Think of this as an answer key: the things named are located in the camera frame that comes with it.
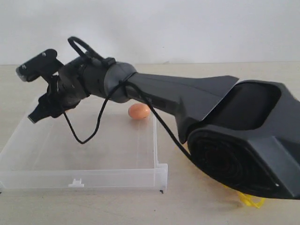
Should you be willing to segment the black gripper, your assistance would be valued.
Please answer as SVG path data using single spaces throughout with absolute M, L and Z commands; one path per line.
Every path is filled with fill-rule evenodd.
M 39 97 L 38 104 L 28 115 L 28 119 L 36 124 L 48 117 L 57 118 L 65 111 L 75 108 L 80 101 L 62 81 L 53 81 L 48 85 L 46 93 Z

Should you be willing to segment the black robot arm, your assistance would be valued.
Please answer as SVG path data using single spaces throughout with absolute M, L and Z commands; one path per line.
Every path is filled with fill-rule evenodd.
M 29 115 L 34 123 L 90 95 L 134 99 L 173 115 L 178 135 L 172 139 L 186 143 L 182 152 L 216 181 L 259 197 L 300 197 L 300 103 L 282 83 L 140 74 L 114 59 L 39 60 L 22 65 L 19 74 L 48 82 Z

